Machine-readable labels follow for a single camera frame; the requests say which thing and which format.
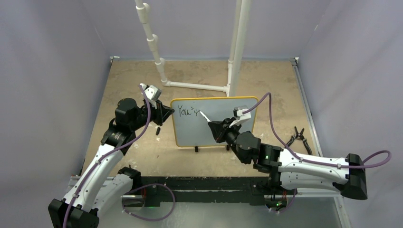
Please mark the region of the white whiteboard marker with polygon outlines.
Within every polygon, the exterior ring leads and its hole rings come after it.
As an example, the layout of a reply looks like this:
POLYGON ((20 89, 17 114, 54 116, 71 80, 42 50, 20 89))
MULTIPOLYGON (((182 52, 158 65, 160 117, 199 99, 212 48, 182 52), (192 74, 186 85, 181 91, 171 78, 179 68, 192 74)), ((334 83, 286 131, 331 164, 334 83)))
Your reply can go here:
POLYGON ((210 122, 210 121, 211 121, 203 111, 199 111, 199 114, 201 114, 202 117, 203 117, 207 122, 210 122))

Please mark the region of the yellow framed whiteboard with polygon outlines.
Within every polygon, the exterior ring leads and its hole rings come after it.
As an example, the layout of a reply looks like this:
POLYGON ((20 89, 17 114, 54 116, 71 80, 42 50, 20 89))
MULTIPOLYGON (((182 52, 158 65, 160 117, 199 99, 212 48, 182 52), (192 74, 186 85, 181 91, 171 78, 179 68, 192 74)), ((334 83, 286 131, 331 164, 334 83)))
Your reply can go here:
POLYGON ((216 143, 203 112, 211 121, 234 116, 235 107, 248 109, 258 102, 255 96, 175 98, 171 101, 176 145, 179 147, 213 147, 216 143))

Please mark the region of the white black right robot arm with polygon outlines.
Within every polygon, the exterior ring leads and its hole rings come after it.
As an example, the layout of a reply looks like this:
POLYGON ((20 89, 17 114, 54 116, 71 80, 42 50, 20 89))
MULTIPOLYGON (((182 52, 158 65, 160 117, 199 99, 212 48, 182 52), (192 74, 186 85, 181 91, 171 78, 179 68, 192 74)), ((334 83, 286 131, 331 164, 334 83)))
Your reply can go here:
POLYGON ((272 193, 298 188, 325 189, 354 200, 366 200, 366 172, 361 157, 350 153, 345 158, 317 157, 291 153, 279 146, 262 143, 250 131, 239 132, 234 118, 208 121, 213 138, 226 143, 243 164, 252 164, 267 173, 267 188, 272 193))

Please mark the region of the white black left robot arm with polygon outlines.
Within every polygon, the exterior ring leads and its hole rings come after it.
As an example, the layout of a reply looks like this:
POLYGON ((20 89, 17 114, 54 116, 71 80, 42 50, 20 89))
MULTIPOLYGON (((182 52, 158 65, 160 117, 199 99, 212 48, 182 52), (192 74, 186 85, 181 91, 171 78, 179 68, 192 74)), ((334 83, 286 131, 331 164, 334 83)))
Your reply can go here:
POLYGON ((118 102, 115 118, 109 123, 95 157, 77 183, 61 200, 53 199, 48 211, 55 228, 96 228, 100 219, 125 193, 137 194, 142 187, 141 174, 122 168, 106 184, 111 170, 123 159, 131 144, 140 137, 136 130, 153 121, 161 126, 174 110, 160 100, 146 100, 138 107, 132 98, 118 102))

